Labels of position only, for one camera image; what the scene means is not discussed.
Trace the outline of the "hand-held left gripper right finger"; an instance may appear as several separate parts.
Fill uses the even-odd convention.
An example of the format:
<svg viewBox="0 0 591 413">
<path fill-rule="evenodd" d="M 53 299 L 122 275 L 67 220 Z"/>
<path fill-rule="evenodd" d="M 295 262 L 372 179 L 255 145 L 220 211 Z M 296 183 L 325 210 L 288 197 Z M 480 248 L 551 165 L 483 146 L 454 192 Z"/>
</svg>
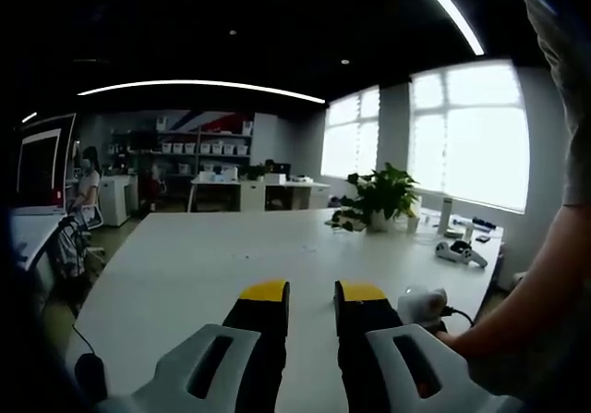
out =
<svg viewBox="0 0 591 413">
<path fill-rule="evenodd" d="M 338 365 L 352 412 L 510 412 L 513 400 L 476 384 L 435 334 L 402 325 L 376 286 L 340 280 L 334 295 Z"/>
</svg>

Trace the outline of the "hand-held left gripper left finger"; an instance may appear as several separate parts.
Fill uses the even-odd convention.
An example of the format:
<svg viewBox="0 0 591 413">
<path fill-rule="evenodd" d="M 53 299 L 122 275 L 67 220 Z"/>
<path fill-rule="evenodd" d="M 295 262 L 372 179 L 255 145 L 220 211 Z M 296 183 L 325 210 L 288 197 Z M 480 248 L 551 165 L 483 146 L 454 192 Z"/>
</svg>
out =
<svg viewBox="0 0 591 413">
<path fill-rule="evenodd" d="M 220 324 L 164 354 L 151 380 L 100 412 L 273 412 L 286 363 L 290 285 L 246 288 Z"/>
</svg>

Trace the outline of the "person's right hand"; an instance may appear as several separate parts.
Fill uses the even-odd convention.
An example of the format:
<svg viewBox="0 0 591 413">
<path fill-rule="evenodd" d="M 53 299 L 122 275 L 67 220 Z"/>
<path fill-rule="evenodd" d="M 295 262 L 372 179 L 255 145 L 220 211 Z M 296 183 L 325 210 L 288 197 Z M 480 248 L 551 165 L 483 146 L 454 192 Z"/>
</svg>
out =
<svg viewBox="0 0 591 413">
<path fill-rule="evenodd" d="M 454 335 L 444 331 L 437 331 L 435 336 L 467 362 L 474 361 L 483 354 L 482 347 L 473 340 L 469 333 Z"/>
</svg>

